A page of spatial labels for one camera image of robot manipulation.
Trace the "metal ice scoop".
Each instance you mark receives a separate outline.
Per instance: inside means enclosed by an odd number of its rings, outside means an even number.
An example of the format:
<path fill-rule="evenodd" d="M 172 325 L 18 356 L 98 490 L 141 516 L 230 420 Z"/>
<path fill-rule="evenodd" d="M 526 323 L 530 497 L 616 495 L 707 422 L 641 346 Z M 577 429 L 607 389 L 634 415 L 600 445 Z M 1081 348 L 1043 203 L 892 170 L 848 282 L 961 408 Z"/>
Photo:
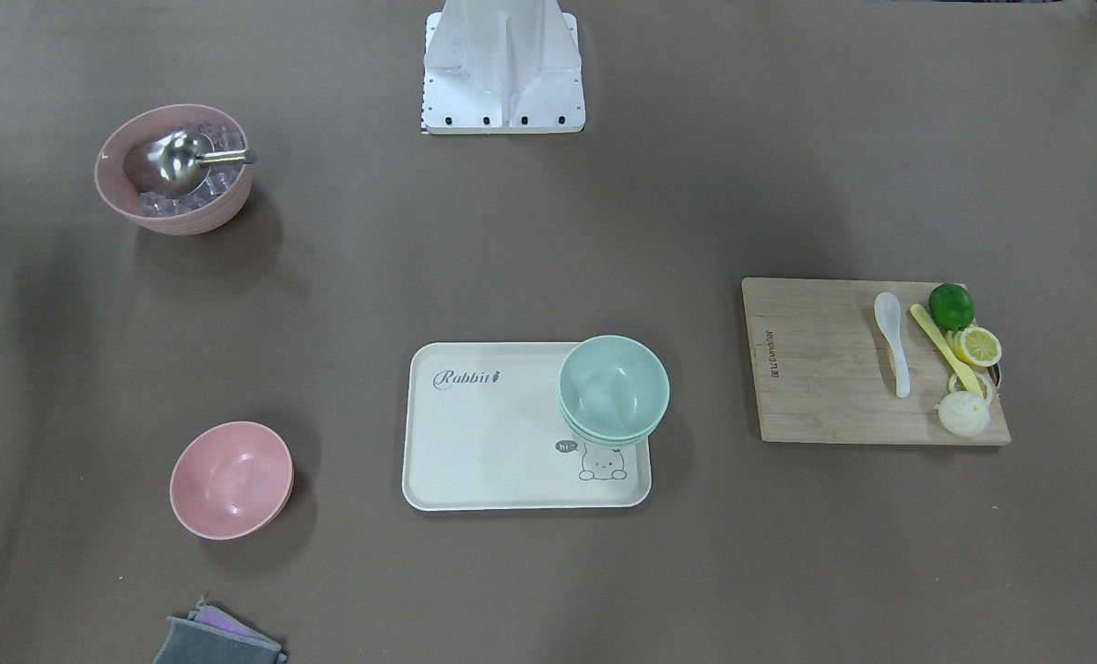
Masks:
<path fill-rule="evenodd" d="M 176 130 L 124 155 L 124 175 L 140 193 L 179 198 L 190 194 L 216 165 L 255 164 L 252 148 L 216 150 L 197 130 Z"/>

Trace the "grey folded cloth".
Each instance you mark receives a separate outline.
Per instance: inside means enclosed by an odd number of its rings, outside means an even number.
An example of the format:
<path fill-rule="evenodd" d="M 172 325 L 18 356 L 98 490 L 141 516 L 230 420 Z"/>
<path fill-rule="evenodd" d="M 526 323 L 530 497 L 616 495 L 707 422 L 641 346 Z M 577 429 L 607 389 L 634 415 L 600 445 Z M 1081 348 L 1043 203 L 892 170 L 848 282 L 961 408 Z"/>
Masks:
<path fill-rule="evenodd" d="M 170 617 L 169 633 L 152 663 L 289 663 L 274 640 L 238 634 L 206 622 Z"/>

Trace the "yellow plastic spoon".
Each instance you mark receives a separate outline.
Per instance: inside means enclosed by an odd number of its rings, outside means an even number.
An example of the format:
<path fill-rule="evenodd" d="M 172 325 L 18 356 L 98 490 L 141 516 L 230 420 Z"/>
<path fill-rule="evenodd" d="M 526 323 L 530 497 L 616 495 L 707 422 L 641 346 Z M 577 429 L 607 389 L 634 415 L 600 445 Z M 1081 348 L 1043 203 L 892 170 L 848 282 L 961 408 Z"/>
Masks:
<path fill-rule="evenodd" d="M 966 362 L 959 361 L 959 358 L 952 351 L 948 341 L 946 341 L 943 333 L 937 327 L 929 311 L 920 305 L 920 303 L 915 302 L 908 308 L 908 314 L 918 324 L 924 335 L 928 337 L 928 340 L 931 340 L 931 344 L 936 346 L 936 349 L 945 358 L 945 362 L 948 363 L 955 378 L 958 378 L 958 382 L 965 387 L 966 392 L 980 398 L 986 398 L 987 391 L 983 387 L 983 383 L 980 382 L 977 374 L 973 372 L 971 365 L 966 365 Z"/>

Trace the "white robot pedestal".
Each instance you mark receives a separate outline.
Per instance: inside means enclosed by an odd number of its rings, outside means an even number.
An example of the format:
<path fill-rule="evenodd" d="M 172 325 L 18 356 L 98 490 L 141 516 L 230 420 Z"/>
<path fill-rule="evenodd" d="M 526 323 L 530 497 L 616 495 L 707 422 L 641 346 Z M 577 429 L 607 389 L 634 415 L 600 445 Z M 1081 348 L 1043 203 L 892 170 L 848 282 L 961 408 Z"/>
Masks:
<path fill-rule="evenodd" d="M 557 1 L 446 1 L 425 21 L 419 127 L 551 135 L 586 125 L 577 18 Z"/>

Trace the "purple cloth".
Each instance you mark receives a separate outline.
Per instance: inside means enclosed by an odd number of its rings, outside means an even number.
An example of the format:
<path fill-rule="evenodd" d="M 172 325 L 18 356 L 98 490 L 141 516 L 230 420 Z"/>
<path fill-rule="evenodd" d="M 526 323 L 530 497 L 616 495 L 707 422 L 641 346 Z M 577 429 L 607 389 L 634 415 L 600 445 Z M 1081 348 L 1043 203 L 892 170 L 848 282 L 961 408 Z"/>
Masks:
<path fill-rule="evenodd" d="M 233 617 L 231 614 L 203 599 L 197 600 L 197 605 L 186 614 L 186 619 L 191 622 L 211 626 L 213 629 L 219 629 L 223 632 L 229 632 L 229 634 L 274 643 L 274 639 L 262 634 L 262 632 L 258 632 L 253 627 L 245 624 L 240 619 Z"/>

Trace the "green bowl stack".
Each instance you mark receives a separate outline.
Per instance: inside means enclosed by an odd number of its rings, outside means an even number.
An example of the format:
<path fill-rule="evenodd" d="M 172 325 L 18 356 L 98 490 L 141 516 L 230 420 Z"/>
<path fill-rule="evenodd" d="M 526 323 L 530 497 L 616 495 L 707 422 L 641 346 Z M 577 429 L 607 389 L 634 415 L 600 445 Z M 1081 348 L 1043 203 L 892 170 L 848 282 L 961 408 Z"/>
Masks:
<path fill-rule="evenodd" d="M 661 424 L 670 397 L 661 359 L 632 338 L 589 338 L 559 365 L 562 419 L 587 443 L 623 448 L 645 441 Z"/>

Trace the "green lime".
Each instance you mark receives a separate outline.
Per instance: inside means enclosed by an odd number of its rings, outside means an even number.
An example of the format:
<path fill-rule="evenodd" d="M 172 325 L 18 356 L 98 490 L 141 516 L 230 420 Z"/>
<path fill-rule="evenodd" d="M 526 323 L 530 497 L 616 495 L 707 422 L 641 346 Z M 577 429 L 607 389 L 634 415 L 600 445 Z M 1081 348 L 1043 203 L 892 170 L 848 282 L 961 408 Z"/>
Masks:
<path fill-rule="evenodd" d="M 973 323 L 975 307 L 973 297 L 959 283 L 940 283 L 927 300 L 927 308 L 935 323 L 946 331 L 959 331 Z"/>

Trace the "wooden cutting board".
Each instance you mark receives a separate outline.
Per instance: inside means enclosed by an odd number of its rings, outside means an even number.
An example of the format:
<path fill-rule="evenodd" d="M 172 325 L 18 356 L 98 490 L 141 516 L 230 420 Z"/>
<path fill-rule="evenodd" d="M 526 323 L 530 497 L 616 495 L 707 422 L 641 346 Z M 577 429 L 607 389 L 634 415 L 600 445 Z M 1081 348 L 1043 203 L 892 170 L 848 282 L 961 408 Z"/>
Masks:
<path fill-rule="evenodd" d="M 925 305 L 931 282 L 743 278 L 760 432 L 766 442 L 1003 446 L 1011 442 L 999 399 L 985 432 L 950 434 L 937 407 L 953 373 L 908 314 Z M 874 306 L 882 291 L 900 299 L 900 337 L 911 375 L 895 394 L 887 340 Z"/>

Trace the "lemon half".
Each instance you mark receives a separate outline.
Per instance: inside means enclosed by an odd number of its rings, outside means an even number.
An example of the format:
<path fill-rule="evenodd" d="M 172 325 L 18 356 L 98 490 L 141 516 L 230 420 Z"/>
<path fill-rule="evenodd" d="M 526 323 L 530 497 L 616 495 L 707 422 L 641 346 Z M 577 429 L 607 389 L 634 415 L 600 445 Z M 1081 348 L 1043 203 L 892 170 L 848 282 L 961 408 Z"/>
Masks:
<path fill-rule="evenodd" d="M 966 326 L 958 331 L 950 331 L 950 348 L 966 364 L 975 367 L 992 367 L 999 363 L 1002 344 L 985 327 Z"/>

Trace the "cream rabbit tray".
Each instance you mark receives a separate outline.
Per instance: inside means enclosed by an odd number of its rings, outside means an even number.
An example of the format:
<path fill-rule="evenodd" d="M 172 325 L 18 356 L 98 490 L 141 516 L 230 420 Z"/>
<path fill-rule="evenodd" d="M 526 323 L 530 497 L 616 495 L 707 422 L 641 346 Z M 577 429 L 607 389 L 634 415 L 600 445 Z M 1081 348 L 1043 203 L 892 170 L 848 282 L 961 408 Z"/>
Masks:
<path fill-rule="evenodd" d="M 583 441 L 559 413 L 572 344 L 428 344 L 409 365 L 402 492 L 418 510 L 626 508 L 646 442 Z"/>

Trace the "pink bowl with ice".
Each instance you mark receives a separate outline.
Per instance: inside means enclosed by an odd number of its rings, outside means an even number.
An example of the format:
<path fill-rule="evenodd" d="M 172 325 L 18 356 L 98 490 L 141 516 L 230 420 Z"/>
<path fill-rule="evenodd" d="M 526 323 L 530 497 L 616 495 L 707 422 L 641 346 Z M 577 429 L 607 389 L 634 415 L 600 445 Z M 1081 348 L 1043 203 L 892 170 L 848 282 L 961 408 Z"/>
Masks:
<path fill-rule="evenodd" d="M 191 236 L 240 214 L 253 189 L 256 151 L 244 127 L 216 108 L 179 102 L 145 111 L 99 148 L 99 196 L 145 230 Z"/>

